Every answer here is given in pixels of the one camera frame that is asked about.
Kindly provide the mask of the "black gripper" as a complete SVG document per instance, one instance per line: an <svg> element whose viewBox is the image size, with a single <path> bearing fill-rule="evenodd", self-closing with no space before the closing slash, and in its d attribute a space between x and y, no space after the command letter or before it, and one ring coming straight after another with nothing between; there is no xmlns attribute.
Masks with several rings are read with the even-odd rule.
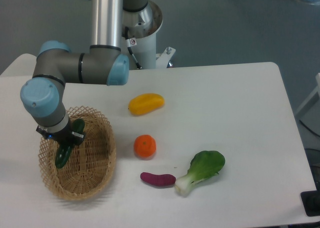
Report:
<svg viewBox="0 0 320 228"><path fill-rule="evenodd" d="M69 144L79 146L83 143L86 134L84 132L85 122L67 122L62 129L52 132L49 128L37 126L36 131L42 135L44 139L51 139L59 144Z"/></svg>

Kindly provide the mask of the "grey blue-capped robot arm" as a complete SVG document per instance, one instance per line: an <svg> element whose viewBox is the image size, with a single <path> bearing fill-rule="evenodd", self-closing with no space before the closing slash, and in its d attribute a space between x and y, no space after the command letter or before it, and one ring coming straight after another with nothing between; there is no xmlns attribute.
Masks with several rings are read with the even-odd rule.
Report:
<svg viewBox="0 0 320 228"><path fill-rule="evenodd" d="M124 85L129 58L121 52L123 12L138 12L148 0L90 0L92 40L89 53L72 53L58 41L47 41L36 58L32 78L20 90L37 132L59 143L81 144L84 136L72 130L62 99L67 83Z"/></svg>

